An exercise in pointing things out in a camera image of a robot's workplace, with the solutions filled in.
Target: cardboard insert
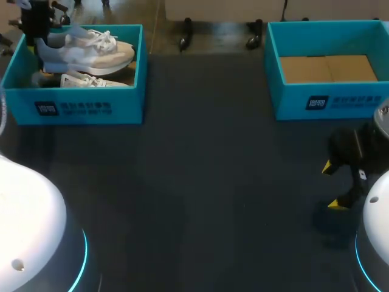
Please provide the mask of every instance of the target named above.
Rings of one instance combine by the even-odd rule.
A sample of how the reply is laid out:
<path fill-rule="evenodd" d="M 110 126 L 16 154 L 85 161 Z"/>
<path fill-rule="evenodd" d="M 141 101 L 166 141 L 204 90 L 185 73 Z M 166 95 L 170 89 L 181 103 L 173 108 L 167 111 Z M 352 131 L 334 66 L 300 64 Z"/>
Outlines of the cardboard insert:
<path fill-rule="evenodd" d="M 376 82 L 366 55 L 281 57 L 287 83 Z"/>

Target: shoelace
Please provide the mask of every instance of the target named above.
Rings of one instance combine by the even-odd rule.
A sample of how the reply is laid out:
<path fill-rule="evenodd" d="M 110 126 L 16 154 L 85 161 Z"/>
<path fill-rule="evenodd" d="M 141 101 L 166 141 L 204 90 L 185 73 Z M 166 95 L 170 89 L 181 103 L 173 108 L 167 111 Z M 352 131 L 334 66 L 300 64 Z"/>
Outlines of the shoelace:
<path fill-rule="evenodd" d="M 88 30 L 95 35 L 95 38 L 86 43 L 87 46 L 95 46 L 97 49 L 103 52 L 110 52 L 116 48 L 117 36 L 112 36 L 110 31 L 98 32 L 97 30 Z"/>
<path fill-rule="evenodd" d="M 107 82 L 104 79 L 97 79 L 96 77 L 89 76 L 85 74 L 87 77 L 84 78 L 84 81 L 88 84 L 88 87 L 105 87 Z"/>

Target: shoe sole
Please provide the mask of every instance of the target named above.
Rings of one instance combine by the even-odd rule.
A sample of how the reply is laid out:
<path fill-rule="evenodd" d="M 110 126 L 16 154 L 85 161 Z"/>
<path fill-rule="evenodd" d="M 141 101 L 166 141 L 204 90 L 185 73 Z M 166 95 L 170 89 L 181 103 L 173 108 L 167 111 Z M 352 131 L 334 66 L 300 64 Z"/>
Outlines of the shoe sole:
<path fill-rule="evenodd" d="M 85 65 L 79 64 L 63 64 L 63 63 L 44 63 L 43 70 L 46 73 L 66 73 L 69 70 L 85 72 L 94 76 L 103 76 L 115 73 L 125 67 L 127 67 L 132 62 L 126 62 L 110 68 L 92 68 Z"/>

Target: teal box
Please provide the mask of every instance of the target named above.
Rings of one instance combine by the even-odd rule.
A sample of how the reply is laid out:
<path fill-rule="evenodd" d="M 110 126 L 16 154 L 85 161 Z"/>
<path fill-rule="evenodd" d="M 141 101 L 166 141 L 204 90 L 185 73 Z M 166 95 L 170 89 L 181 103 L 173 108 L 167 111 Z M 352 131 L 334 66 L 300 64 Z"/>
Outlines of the teal box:
<path fill-rule="evenodd" d="M 286 83 L 280 57 L 366 55 L 378 82 Z M 277 120 L 371 117 L 389 96 L 389 34 L 381 21 L 269 23 L 265 71 Z"/>
<path fill-rule="evenodd" d="M 136 48 L 134 85 L 128 88 L 32 88 L 38 70 L 24 35 L 5 72 L 2 87 L 7 104 L 19 125 L 141 124 L 145 100 L 147 52 L 141 25 L 83 26 L 109 30 L 119 41 Z M 56 32 L 66 31 L 64 27 Z"/>

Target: white sneaker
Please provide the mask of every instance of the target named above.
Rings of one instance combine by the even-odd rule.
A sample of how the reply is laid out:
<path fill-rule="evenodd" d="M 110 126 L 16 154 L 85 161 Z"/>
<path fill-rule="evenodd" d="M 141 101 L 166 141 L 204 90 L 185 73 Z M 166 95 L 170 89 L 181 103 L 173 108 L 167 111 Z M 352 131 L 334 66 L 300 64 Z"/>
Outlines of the white sneaker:
<path fill-rule="evenodd" d="M 81 74 L 75 71 L 69 71 L 61 76 L 62 88 L 73 87 L 129 87 L 127 84 L 108 81 L 101 78 Z"/>
<path fill-rule="evenodd" d="M 51 33 L 48 43 L 50 47 L 42 39 L 36 40 L 38 54 L 48 73 L 74 70 L 108 75 L 126 67 L 135 56 L 134 46 L 116 41 L 109 31 L 101 33 L 79 26 L 65 33 Z"/>

